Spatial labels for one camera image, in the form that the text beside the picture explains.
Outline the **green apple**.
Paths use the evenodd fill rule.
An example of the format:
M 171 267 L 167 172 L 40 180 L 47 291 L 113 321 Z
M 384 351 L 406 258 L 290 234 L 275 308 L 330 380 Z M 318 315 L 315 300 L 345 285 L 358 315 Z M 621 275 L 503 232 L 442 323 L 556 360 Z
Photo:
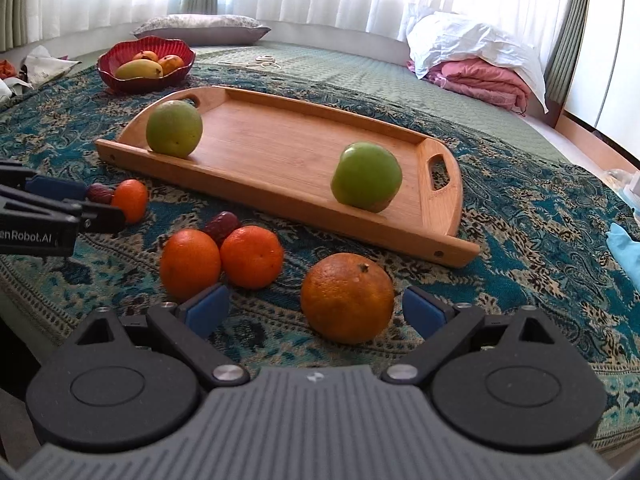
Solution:
M 388 207 L 401 185 L 401 166 L 387 148 L 356 142 L 342 151 L 331 191 L 339 203 L 377 214 Z

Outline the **small tangerine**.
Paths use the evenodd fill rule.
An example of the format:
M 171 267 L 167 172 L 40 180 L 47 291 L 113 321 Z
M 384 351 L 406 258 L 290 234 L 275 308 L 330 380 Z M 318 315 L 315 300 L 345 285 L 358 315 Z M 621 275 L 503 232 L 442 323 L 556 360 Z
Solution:
M 160 281 L 171 298 L 186 301 L 219 281 L 219 249 L 211 237 L 181 230 L 165 243 L 160 256 Z
M 115 188 L 111 206 L 120 209 L 128 224 L 137 224 L 145 216 L 149 192 L 139 180 L 129 179 L 119 183 Z
M 220 260 L 231 284 L 260 289 L 280 275 L 284 249 L 273 232 L 260 226 L 243 226 L 224 240 Z

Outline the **wooden serving tray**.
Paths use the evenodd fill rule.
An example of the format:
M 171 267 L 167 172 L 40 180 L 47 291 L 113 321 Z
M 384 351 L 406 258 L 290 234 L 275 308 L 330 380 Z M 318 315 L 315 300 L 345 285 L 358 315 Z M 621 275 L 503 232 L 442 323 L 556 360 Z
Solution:
M 480 253 L 458 235 L 461 172 L 445 144 L 410 129 L 336 108 L 226 87 L 171 93 L 193 100 L 203 135 L 187 158 L 151 151 L 152 103 L 114 141 L 96 140 L 104 162 L 394 252 L 462 268 Z M 344 147 L 387 148 L 402 185 L 379 214 L 337 203 L 330 182 Z

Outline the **yellow mango in bowl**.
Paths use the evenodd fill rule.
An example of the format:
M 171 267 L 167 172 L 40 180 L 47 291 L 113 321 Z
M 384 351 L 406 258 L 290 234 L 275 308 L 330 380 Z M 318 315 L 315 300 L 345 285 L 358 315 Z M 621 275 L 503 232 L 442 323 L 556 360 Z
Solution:
M 132 60 L 119 66 L 115 70 L 114 76 L 122 80 L 134 78 L 160 79 L 163 77 L 163 71 L 158 63 L 147 60 Z

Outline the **teal paisley blanket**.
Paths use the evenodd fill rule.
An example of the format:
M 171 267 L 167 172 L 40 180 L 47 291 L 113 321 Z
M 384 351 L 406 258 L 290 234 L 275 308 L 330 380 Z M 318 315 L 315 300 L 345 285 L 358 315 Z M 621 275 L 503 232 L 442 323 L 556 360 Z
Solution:
M 416 285 L 448 304 L 505 314 L 541 308 L 598 374 L 606 408 L 594 445 L 603 452 L 639 435 L 639 294 L 613 259 L 612 224 L 639 232 L 630 208 L 598 178 L 566 162 L 548 144 L 524 151 L 512 142 L 457 125 L 393 96 L 347 84 L 235 66 L 202 65 L 191 87 L 228 86 L 286 96 L 434 136 L 457 159 L 464 182 L 461 235 L 480 248 L 465 268 L 450 270 L 233 205 L 245 223 L 270 229 L 285 250 L 277 281 L 259 292 L 235 292 L 230 318 L 212 336 L 232 360 L 264 365 L 369 364 L 381 368 L 416 348 L 401 315 L 386 332 L 357 347 L 316 336 L 299 311 L 310 267 L 334 252 L 354 252 L 382 266 L 397 290 Z M 139 314 L 165 293 L 158 257 L 168 236 L 199 228 L 229 205 L 149 180 L 142 223 L 118 235 L 83 235 L 68 258 L 5 256 L 1 317 L 40 358 L 48 356 L 93 309 Z

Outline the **red scalloped fruit bowl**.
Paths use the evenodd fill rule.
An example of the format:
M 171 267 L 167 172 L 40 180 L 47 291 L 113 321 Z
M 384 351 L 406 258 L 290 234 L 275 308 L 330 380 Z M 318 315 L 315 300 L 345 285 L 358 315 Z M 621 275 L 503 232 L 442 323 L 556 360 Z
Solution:
M 115 44 L 96 68 L 114 93 L 137 94 L 178 86 L 194 61 L 195 52 L 184 41 L 147 36 Z

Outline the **large dull orange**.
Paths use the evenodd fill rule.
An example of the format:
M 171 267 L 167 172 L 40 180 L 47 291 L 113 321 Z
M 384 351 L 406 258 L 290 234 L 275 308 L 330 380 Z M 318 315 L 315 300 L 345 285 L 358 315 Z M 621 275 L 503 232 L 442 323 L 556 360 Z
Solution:
M 339 252 L 311 267 L 300 289 L 300 308 L 311 328 L 339 344 L 363 344 L 386 330 L 394 312 L 394 286 L 372 260 Z

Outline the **orange fruit in bowl right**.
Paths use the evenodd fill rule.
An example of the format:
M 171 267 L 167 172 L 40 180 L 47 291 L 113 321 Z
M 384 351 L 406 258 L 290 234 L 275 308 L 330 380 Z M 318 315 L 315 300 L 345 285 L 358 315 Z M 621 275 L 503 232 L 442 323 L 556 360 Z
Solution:
M 179 68 L 184 66 L 183 59 L 180 58 L 179 55 L 175 54 L 165 55 L 160 58 L 157 63 L 160 64 L 164 76 L 168 76 L 175 70 L 178 70 Z

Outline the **large round green fruit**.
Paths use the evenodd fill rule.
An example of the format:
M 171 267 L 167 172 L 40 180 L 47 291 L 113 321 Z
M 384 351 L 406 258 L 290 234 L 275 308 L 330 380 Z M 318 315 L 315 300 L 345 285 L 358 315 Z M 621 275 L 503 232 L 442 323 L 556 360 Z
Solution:
M 146 143 L 153 152 L 187 158 L 203 133 L 200 112 L 188 101 L 170 100 L 152 110 L 145 128 Z

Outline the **grey floral pillow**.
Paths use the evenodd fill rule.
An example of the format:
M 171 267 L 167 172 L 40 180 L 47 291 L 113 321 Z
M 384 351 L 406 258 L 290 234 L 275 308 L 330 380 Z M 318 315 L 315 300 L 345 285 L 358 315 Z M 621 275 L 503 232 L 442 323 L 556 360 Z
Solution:
M 251 46 L 270 32 L 260 21 L 234 14 L 168 14 L 150 18 L 132 34 L 179 39 L 190 47 Z

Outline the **dark red date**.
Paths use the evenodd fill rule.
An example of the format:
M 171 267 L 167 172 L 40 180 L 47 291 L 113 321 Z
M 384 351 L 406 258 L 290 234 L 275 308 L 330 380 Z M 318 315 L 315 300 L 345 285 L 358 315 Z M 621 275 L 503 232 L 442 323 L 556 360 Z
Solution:
M 202 231 L 220 247 L 224 240 L 241 226 L 241 221 L 235 214 L 230 211 L 221 211 L 206 223 Z
M 111 205 L 115 190 L 103 183 L 90 184 L 86 192 L 86 200 L 89 202 Z

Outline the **orange fruit in bowl left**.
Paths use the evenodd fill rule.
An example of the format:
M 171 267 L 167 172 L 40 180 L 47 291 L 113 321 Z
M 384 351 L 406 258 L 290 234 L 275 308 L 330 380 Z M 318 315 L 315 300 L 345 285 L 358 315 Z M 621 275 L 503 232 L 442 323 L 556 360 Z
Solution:
M 149 50 L 145 50 L 145 51 L 139 51 L 137 54 L 134 55 L 134 57 L 132 59 L 134 61 L 147 60 L 147 61 L 152 61 L 152 62 L 157 63 L 160 58 L 158 57 L 158 55 L 155 52 L 149 51 Z

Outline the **orange fruit in bowl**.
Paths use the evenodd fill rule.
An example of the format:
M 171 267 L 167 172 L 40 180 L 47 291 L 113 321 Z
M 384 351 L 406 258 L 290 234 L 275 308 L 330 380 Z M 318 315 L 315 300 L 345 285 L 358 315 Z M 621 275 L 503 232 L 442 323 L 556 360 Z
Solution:
M 168 76 L 175 70 L 178 70 L 179 68 L 184 66 L 183 59 L 180 58 L 179 55 L 175 54 L 165 55 L 160 58 L 157 63 L 160 64 L 164 76 Z
M 158 57 L 158 55 L 155 52 L 149 51 L 149 50 L 145 50 L 145 51 L 139 51 L 137 54 L 134 55 L 134 57 L 132 59 L 134 61 L 147 60 L 147 61 L 152 61 L 152 62 L 157 63 L 160 58 Z

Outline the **green quilted mattress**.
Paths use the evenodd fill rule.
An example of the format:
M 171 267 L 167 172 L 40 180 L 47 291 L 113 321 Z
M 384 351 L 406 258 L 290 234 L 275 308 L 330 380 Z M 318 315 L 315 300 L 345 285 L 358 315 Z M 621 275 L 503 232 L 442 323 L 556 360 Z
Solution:
M 259 41 L 249 47 L 200 47 L 195 53 L 200 65 L 264 70 L 367 93 L 494 136 L 529 154 L 554 162 L 567 161 L 521 116 L 434 86 L 416 78 L 404 66 L 274 41 Z

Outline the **white crumpled paper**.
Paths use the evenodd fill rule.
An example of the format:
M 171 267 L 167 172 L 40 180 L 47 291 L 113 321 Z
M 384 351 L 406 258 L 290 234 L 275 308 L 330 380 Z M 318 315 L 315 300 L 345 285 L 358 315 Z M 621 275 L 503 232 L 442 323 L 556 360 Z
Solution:
M 21 74 L 34 88 L 69 73 L 80 61 L 70 61 L 67 58 L 55 58 L 43 46 L 31 50 L 21 66 Z

